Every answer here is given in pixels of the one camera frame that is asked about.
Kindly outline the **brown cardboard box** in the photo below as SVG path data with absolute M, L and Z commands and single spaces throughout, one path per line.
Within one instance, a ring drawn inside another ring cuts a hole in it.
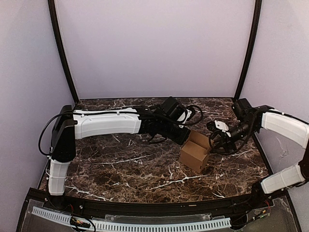
M 210 151 L 209 138 L 191 130 L 188 139 L 180 149 L 180 162 L 200 174 L 208 162 Z

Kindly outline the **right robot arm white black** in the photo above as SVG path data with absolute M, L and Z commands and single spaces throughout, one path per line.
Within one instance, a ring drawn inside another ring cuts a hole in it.
M 261 105 L 251 106 L 246 98 L 232 104 L 232 110 L 238 120 L 230 127 L 215 120 L 207 123 L 211 132 L 209 143 L 211 151 L 222 156 L 238 153 L 255 133 L 260 130 L 274 132 L 295 144 L 304 151 L 302 159 L 285 169 L 258 180 L 251 187 L 250 196 L 244 202 L 251 210 L 256 210 L 273 194 L 300 187 L 309 181 L 309 124 L 295 116 Z

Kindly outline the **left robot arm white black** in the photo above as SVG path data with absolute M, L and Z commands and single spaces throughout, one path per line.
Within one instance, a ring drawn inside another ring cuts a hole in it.
M 192 106 L 184 106 L 174 97 L 161 105 L 137 105 L 105 111 L 73 110 L 70 105 L 50 119 L 55 122 L 49 152 L 42 152 L 50 160 L 47 192 L 49 203 L 58 211 L 68 207 L 63 196 L 70 163 L 76 156 L 75 141 L 107 134 L 148 134 L 151 138 L 161 135 L 182 145 L 188 138 L 189 120 L 195 115 Z

